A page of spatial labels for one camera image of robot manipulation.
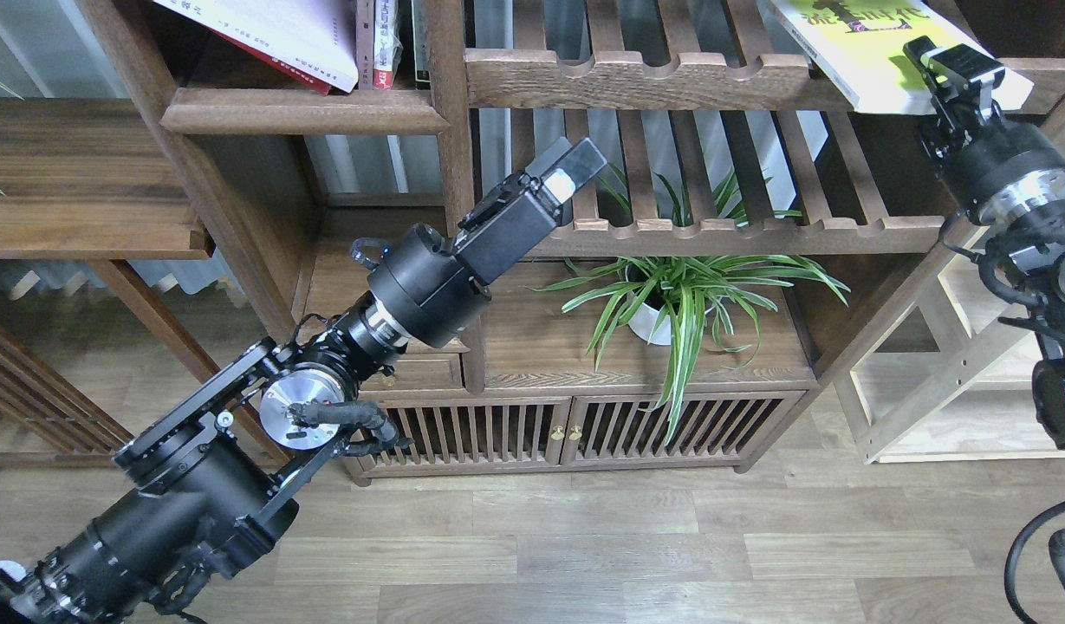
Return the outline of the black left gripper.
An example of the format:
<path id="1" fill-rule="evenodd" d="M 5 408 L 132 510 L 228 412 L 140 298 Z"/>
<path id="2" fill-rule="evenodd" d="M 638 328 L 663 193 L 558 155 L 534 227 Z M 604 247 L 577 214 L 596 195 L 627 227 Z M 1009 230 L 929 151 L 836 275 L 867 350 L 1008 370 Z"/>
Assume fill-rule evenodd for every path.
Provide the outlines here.
<path id="1" fill-rule="evenodd" d="M 541 177 L 509 175 L 474 206 L 454 239 L 415 224 L 368 276 L 377 315 L 400 333 L 440 348 L 481 315 L 489 285 L 548 236 L 561 206 L 607 165 L 589 137 L 555 139 Z"/>

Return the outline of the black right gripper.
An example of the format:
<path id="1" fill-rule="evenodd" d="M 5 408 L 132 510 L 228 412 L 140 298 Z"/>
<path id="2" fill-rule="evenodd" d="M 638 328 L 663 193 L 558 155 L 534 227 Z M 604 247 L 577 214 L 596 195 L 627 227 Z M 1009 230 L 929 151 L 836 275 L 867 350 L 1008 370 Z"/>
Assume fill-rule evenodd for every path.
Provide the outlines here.
<path id="1" fill-rule="evenodd" d="M 969 221 L 1065 221 L 1065 158 L 1038 127 L 1007 120 L 993 91 L 1006 67 L 967 44 L 929 36 L 903 52 L 932 91 L 919 135 Z"/>

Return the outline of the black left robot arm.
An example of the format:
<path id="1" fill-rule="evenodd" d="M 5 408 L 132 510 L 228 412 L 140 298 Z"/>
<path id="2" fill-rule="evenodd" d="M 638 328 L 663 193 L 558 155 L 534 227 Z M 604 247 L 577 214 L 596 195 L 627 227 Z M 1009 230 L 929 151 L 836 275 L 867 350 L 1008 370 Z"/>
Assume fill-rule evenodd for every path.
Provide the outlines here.
<path id="1" fill-rule="evenodd" d="M 306 343 L 252 345 L 136 436 L 114 462 L 133 488 L 32 569 L 0 562 L 0 623 L 121 623 L 187 608 L 214 575 L 266 556 L 295 494 L 331 459 L 411 440 L 360 387 L 410 340 L 440 348 L 481 315 L 490 284 L 548 236 L 607 158 L 557 139 L 474 206 L 454 237 L 416 224 L 396 245 L 354 241 L 368 289 Z"/>

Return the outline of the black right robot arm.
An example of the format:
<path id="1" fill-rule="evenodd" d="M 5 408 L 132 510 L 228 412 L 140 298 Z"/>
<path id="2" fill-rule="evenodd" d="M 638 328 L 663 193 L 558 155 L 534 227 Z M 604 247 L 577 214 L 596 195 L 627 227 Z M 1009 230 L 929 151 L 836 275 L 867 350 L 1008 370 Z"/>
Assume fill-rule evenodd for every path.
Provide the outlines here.
<path id="1" fill-rule="evenodd" d="M 999 60 L 928 36 L 903 50 L 931 92 L 933 112 L 919 129 L 925 155 L 957 200 L 958 216 L 996 230 L 984 251 L 955 252 L 976 265 L 992 295 L 1025 307 L 1025 317 L 1001 323 L 1036 336 L 1036 418 L 1065 450 L 1065 158 L 1038 127 L 1003 114 L 995 91 L 1007 70 Z"/>

